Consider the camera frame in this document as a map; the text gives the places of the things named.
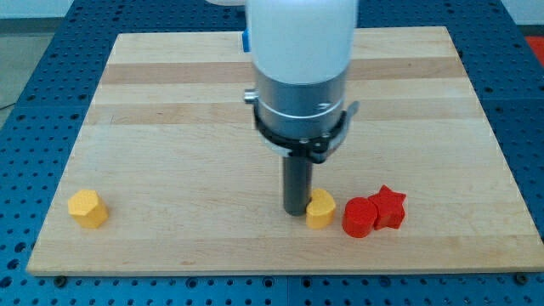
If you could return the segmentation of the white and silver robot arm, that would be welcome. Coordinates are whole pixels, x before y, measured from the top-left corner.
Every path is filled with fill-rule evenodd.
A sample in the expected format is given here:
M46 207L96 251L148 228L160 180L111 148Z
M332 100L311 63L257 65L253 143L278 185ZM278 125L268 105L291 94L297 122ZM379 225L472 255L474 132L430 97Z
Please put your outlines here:
M249 0L258 118L273 133L312 139L340 119L357 0Z

